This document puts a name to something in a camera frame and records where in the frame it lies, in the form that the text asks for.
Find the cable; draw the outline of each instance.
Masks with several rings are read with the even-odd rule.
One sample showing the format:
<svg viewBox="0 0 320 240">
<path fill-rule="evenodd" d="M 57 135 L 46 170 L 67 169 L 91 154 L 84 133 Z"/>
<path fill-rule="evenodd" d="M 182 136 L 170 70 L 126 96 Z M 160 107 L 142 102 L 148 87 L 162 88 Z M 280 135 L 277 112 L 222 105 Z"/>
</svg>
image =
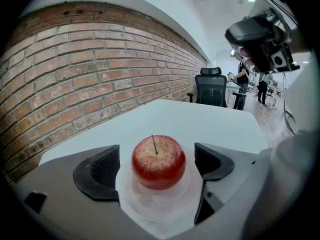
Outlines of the cable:
<svg viewBox="0 0 320 240">
<path fill-rule="evenodd" d="M 290 14 L 285 8 L 283 8 L 280 4 L 278 4 L 277 2 L 275 2 L 274 0 L 270 0 L 276 7 L 278 7 L 278 9 L 280 9 L 281 11 L 283 11 L 292 21 L 294 24 L 296 24 L 296 26 L 298 27 L 298 22 L 296 21 L 295 17 Z"/>
<path fill-rule="evenodd" d="M 285 73 L 282 73 L 282 78 L 283 78 L 283 92 L 287 89 L 288 87 L 288 81 L 287 81 L 287 77 Z M 283 100 L 283 112 L 284 112 L 284 121 L 286 124 L 286 127 L 288 128 L 288 130 L 290 131 L 290 133 L 292 133 L 293 135 L 295 135 L 295 132 L 292 130 L 288 118 L 287 118 L 287 114 L 289 114 L 289 118 L 292 118 L 293 122 L 296 122 L 294 116 L 286 110 L 286 102 L 285 100 Z"/>
</svg>

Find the black mesh chair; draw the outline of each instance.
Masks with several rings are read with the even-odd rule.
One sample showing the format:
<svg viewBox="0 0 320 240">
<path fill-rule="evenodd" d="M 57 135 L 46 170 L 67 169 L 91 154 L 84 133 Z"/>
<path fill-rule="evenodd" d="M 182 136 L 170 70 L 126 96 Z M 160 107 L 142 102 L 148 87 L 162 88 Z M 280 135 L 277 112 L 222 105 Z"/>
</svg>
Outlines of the black mesh chair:
<svg viewBox="0 0 320 240">
<path fill-rule="evenodd" d="M 200 74 L 195 76 L 195 83 L 197 89 L 196 103 L 227 107 L 227 77 L 221 75 L 220 67 L 201 68 Z M 187 95 L 192 103 L 194 93 L 188 92 Z"/>
</svg>

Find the red apple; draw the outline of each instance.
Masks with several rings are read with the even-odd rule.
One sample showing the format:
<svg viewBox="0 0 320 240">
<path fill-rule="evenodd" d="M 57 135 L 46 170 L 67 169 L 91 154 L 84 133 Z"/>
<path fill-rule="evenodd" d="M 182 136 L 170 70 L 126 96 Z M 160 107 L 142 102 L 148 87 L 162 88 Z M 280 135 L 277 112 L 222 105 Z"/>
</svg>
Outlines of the red apple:
<svg viewBox="0 0 320 240">
<path fill-rule="evenodd" d="M 165 190 L 184 175 L 186 156 L 173 138 L 154 135 L 153 139 L 147 137 L 134 148 L 132 169 L 141 185 L 152 190 Z"/>
</svg>

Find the floor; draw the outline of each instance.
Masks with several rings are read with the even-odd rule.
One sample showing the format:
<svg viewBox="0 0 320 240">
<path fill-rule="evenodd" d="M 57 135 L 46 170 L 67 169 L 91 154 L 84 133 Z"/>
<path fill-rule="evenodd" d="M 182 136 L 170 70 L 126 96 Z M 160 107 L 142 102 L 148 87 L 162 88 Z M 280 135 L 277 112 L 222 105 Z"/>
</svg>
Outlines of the floor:
<svg viewBox="0 0 320 240">
<path fill-rule="evenodd" d="M 293 136 L 288 130 L 284 117 L 284 101 L 282 98 L 276 97 L 275 107 L 270 110 L 269 105 L 272 102 L 271 97 L 267 97 L 263 106 L 258 102 L 255 92 L 248 92 L 245 100 L 244 111 L 252 113 L 261 127 L 270 148 L 275 147 L 278 143 L 287 137 Z M 234 95 L 230 98 L 228 108 L 232 108 L 234 104 Z M 292 119 L 288 120 L 293 131 L 296 132 L 295 123 Z"/>
</svg>

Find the person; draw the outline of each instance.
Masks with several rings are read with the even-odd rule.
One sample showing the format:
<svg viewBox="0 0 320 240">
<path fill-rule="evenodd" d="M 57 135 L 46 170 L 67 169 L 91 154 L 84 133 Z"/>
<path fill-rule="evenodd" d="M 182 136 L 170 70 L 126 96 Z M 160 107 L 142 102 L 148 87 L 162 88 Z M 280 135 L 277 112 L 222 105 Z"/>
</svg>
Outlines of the person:
<svg viewBox="0 0 320 240">
<path fill-rule="evenodd" d="M 243 64 L 240 57 L 235 54 L 234 56 L 238 61 L 240 61 L 238 66 L 238 74 L 233 77 L 233 80 L 236 81 L 237 85 L 240 86 L 239 93 L 246 94 L 248 88 L 248 75 L 250 74 L 247 67 Z M 238 105 L 236 107 L 237 110 L 244 110 L 246 103 L 246 96 L 242 95 L 239 98 Z"/>
<path fill-rule="evenodd" d="M 266 105 L 266 95 L 267 95 L 267 89 L 268 89 L 268 85 L 270 84 L 270 82 L 273 82 L 274 85 L 276 85 L 276 81 L 273 77 L 273 75 L 271 73 L 265 73 L 262 80 L 259 82 L 259 86 L 258 86 L 258 102 L 262 102 L 262 105 L 267 106 Z"/>
</svg>

